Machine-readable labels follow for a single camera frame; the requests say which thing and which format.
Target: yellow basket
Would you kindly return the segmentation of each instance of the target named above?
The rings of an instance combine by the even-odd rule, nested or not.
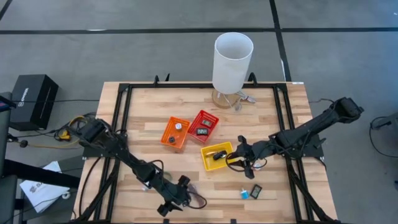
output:
[[[217,144],[214,146],[207,146],[200,149],[201,157],[203,159],[203,164],[205,165],[206,171],[211,171],[226,167],[225,157],[217,159],[216,161],[213,159],[214,153],[221,152],[222,150],[225,150],[228,155],[229,153],[233,152],[232,144],[230,142],[224,142],[221,144]],[[234,161],[236,161],[236,159],[231,159],[228,162],[230,163]]]

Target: white paper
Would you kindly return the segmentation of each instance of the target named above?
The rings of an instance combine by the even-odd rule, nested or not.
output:
[[[61,173],[61,168],[57,161],[51,162],[49,165],[43,167],[43,169]],[[19,184],[19,186],[24,191],[31,204],[35,207],[37,213],[43,212],[46,208],[53,204],[59,196],[69,190],[69,187],[43,184],[31,180],[25,180]]]

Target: black stand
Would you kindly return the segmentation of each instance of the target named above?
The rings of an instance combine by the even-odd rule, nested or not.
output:
[[[62,187],[79,188],[80,178],[67,174],[61,174],[51,170],[26,165],[20,162],[4,160],[3,175],[16,175],[19,179],[33,180],[45,184]]]

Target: red basket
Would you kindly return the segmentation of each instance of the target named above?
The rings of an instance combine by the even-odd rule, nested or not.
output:
[[[175,129],[175,124],[180,123],[182,125],[182,130],[177,131]],[[167,123],[166,129],[164,130],[162,140],[160,140],[163,144],[176,147],[177,149],[181,149],[182,145],[187,137],[187,132],[189,128],[190,122],[180,118],[170,117],[169,123]],[[175,144],[169,143],[169,137],[173,136],[175,138]]]
[[[212,122],[211,128],[209,128],[205,125],[202,125],[201,122],[203,120]],[[201,111],[199,111],[197,117],[193,120],[190,128],[188,129],[188,134],[192,135],[197,140],[205,143],[207,141],[207,139],[210,137],[210,134],[213,132],[214,128],[216,127],[218,120],[219,119],[216,116],[211,115],[204,110],[201,110]],[[209,129],[208,135],[197,135],[197,128]]]

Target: small blue object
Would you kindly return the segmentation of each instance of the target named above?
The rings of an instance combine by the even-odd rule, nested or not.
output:
[[[248,199],[249,193],[247,192],[247,190],[242,189],[241,196],[242,196],[242,199]]]

